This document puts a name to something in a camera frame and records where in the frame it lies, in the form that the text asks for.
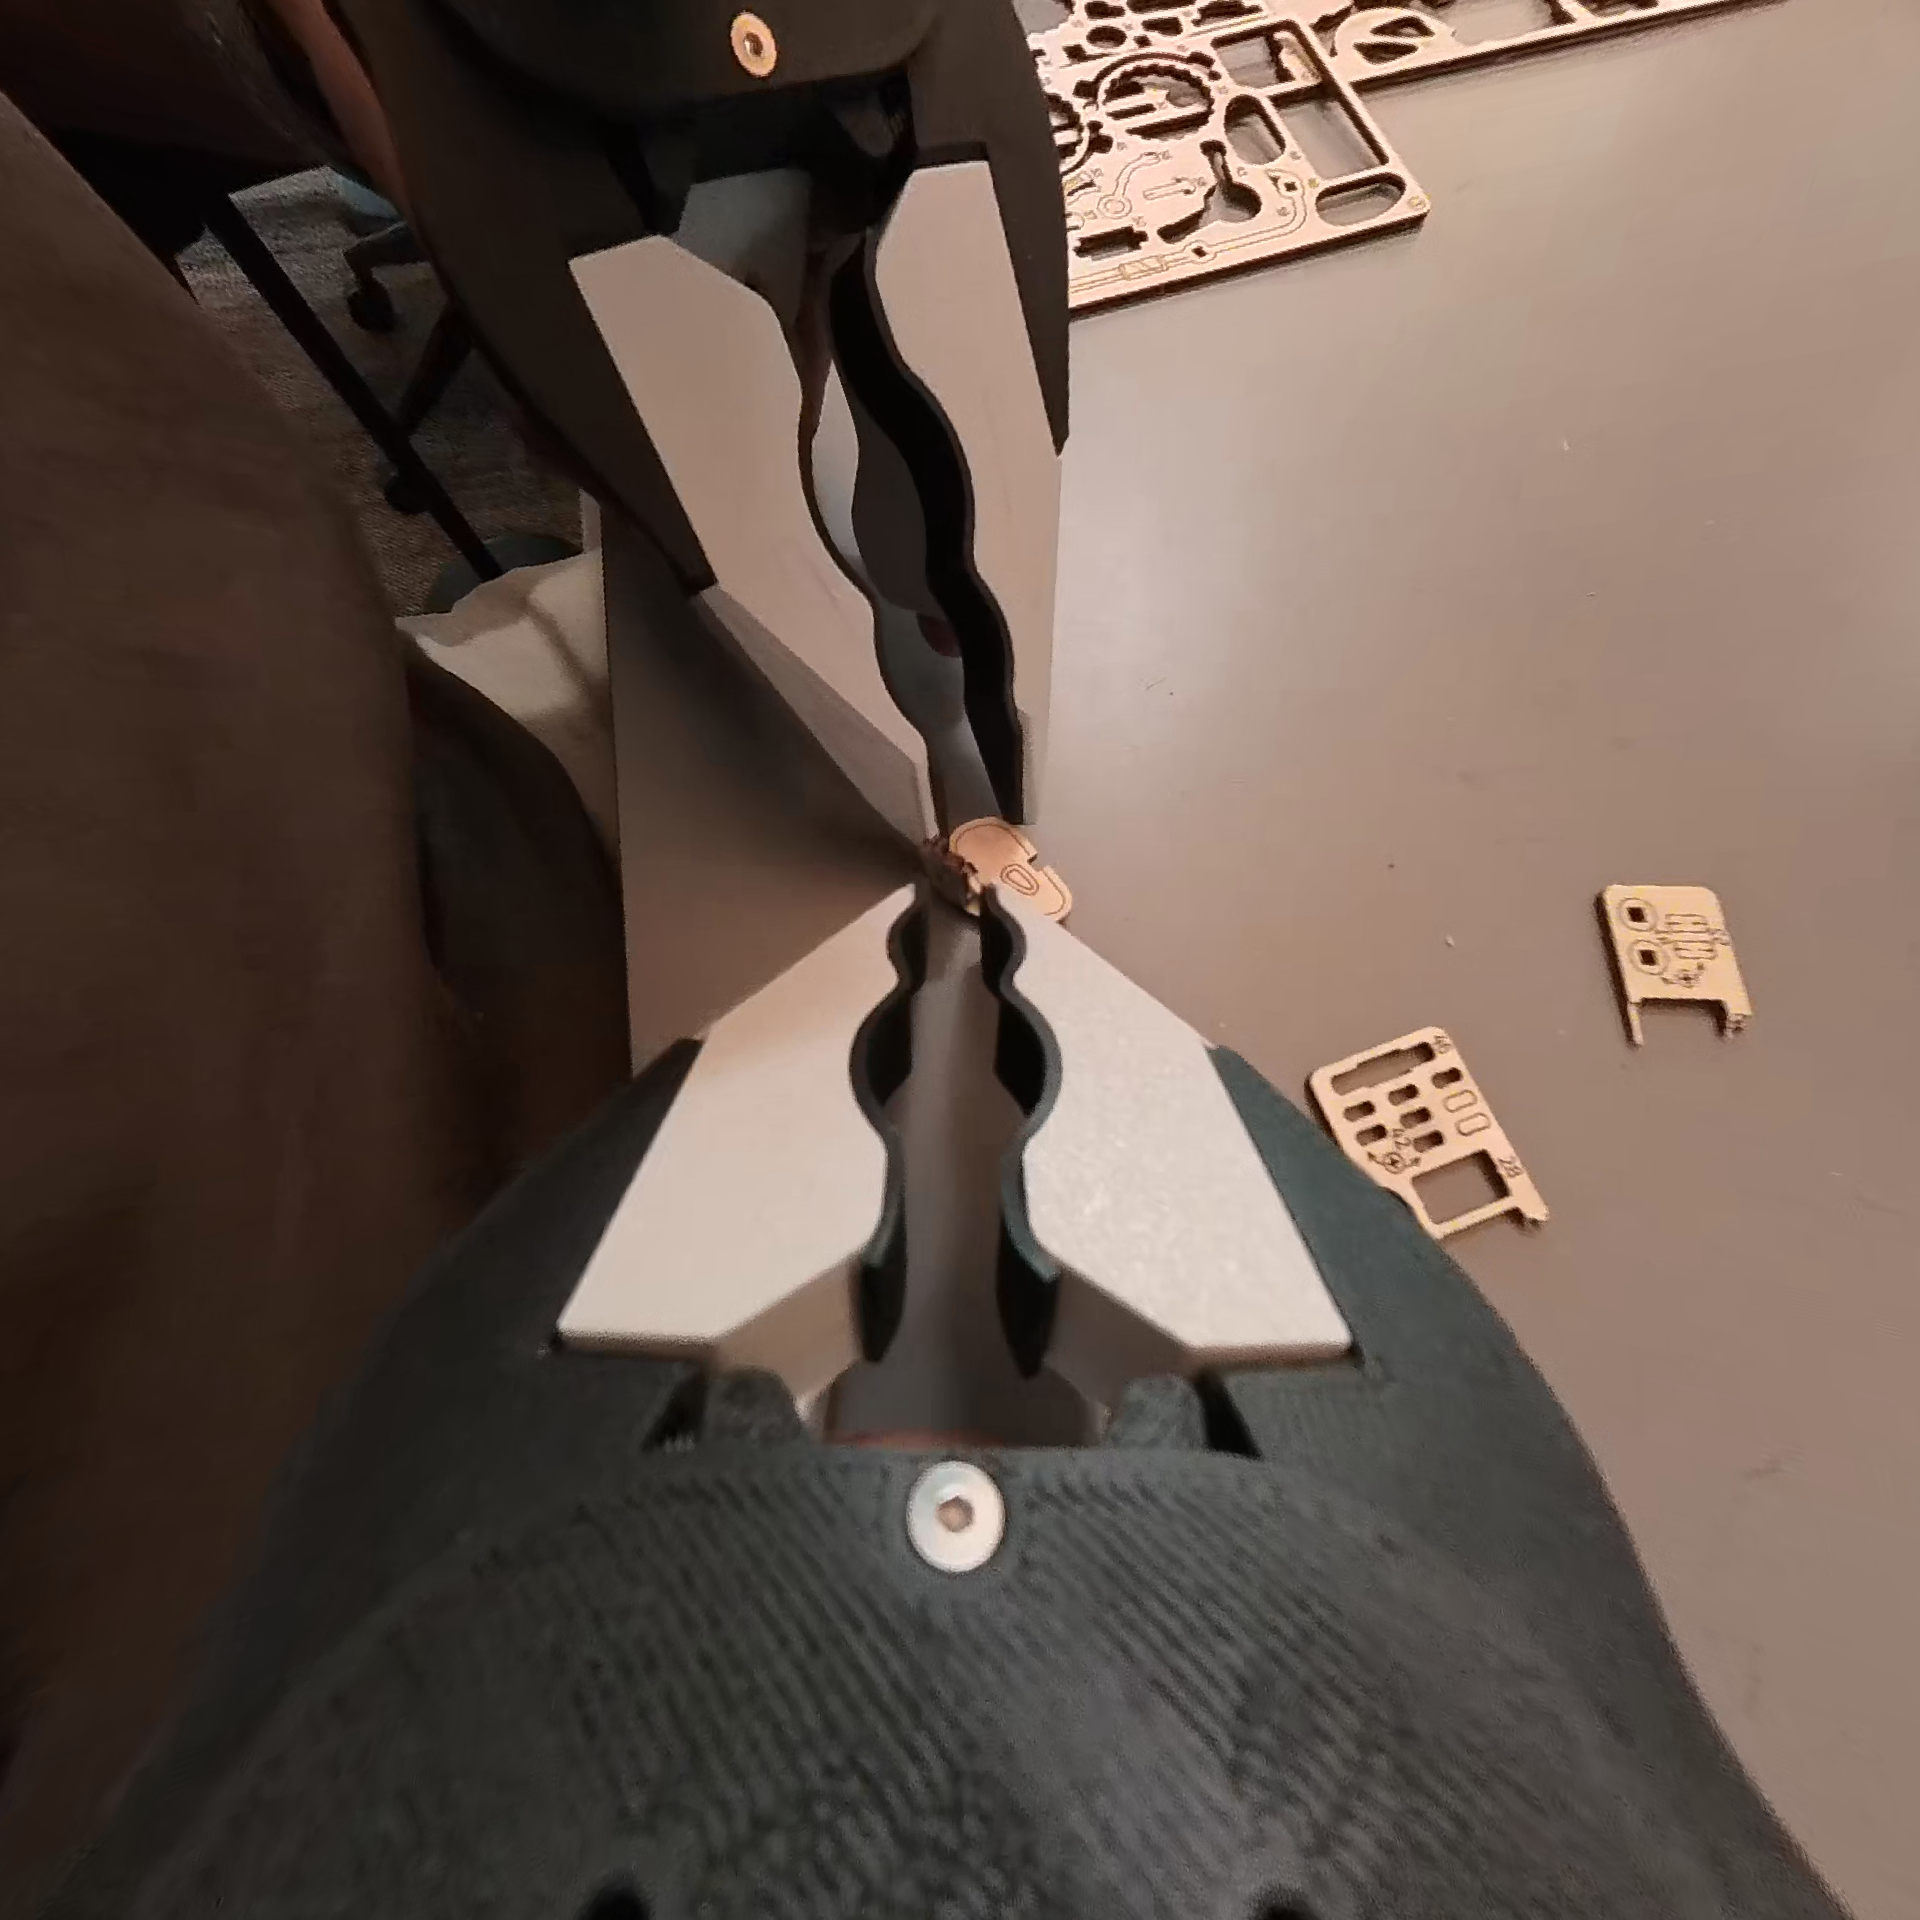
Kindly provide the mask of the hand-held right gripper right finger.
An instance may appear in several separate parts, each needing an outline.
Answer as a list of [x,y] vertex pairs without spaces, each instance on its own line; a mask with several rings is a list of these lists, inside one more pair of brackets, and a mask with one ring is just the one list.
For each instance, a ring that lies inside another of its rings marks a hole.
[[1351,1331],[1214,1049],[1026,900],[980,905],[997,1077],[997,1310],[1016,1367],[1115,1409],[1154,1373],[1339,1361]]

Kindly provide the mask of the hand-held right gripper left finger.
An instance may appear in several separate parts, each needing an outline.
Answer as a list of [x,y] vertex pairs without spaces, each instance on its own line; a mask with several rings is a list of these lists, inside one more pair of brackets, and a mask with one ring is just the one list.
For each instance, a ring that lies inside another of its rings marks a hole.
[[906,1314],[931,892],[898,889],[694,1046],[559,1317],[564,1349],[775,1373],[816,1405]]

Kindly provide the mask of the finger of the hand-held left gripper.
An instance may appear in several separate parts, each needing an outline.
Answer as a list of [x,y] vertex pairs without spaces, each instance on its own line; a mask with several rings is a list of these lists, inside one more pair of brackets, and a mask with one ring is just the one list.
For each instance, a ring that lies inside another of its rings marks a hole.
[[883,680],[875,607],[813,515],[775,308],[662,236],[588,250],[571,278],[705,551],[708,623],[890,828],[923,837],[923,740]]
[[1037,820],[1062,450],[987,161],[912,170],[829,278],[857,573],[933,820]]

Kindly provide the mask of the small oval wooden piece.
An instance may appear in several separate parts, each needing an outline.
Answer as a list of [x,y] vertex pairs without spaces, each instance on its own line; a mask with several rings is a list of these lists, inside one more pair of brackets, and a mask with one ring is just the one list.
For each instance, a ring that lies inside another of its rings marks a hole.
[[1063,879],[1043,859],[1026,828],[1005,820],[970,820],[952,826],[946,837],[952,853],[974,865],[980,908],[997,892],[1005,892],[1009,899],[1026,900],[1045,919],[1067,919],[1073,905],[1070,892]]

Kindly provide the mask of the grey desk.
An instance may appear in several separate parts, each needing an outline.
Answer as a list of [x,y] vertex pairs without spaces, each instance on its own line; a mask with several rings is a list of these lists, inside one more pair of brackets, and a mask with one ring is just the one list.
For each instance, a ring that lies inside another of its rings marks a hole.
[[[1453,1035],[1552,1217],[1453,1241],[1698,1688],[1916,1915],[1916,4],[1375,103],[1418,231],[1073,323],[1037,842],[1326,1132]],[[1750,1023],[1610,880],[1714,889]]]

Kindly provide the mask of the slotted wooden grid piece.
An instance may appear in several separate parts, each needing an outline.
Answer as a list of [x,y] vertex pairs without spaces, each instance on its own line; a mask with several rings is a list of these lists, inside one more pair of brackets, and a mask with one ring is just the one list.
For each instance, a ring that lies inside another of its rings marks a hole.
[[1545,1226],[1552,1209],[1441,1025],[1308,1072],[1308,1100],[1346,1160],[1448,1241],[1498,1217]]

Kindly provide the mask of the wooden gear puzzle sheet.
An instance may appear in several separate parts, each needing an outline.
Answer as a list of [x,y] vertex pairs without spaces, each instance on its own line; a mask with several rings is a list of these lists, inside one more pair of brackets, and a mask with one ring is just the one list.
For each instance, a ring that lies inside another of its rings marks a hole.
[[1285,4],[1019,4],[1053,114],[1073,320],[1426,219]]

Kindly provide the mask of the person's brown clothing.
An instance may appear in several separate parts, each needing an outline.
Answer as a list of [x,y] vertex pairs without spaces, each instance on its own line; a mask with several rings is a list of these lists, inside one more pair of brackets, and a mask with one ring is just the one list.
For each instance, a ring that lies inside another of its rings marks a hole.
[[559,758],[3,102],[3,1915],[181,1716],[287,1457],[628,1068]]

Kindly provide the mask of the two-hole wooden piece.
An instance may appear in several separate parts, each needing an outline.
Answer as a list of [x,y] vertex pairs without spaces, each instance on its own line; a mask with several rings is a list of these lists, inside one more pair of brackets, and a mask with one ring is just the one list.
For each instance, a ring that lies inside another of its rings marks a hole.
[[1724,1038],[1744,1032],[1754,1003],[1714,889],[1610,880],[1596,892],[1596,919],[1612,952],[1631,1046],[1647,1042],[1642,1011],[1648,1003],[1703,1007]]

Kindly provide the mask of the pale wooden cutout sheet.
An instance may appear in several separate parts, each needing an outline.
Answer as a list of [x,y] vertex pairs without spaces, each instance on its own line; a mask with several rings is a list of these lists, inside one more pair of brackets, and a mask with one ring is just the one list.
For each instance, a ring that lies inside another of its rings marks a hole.
[[1332,73],[1381,91],[1582,41],[1679,25],[1744,4],[1334,4],[1308,17]]

